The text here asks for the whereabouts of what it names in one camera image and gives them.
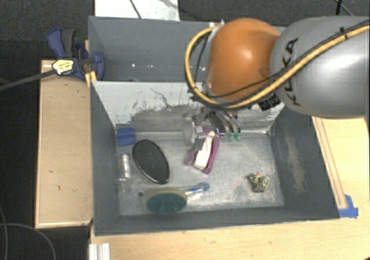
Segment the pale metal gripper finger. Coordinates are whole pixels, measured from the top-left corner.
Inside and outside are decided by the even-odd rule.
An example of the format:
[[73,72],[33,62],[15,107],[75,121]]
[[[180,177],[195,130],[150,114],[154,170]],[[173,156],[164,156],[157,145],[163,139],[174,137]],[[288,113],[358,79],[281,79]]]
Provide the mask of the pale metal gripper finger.
[[205,134],[202,126],[195,126],[194,128],[194,151],[202,149],[205,141]]
[[195,143],[198,136],[198,126],[198,116],[194,111],[187,111],[182,115],[183,136],[188,148],[192,147]]

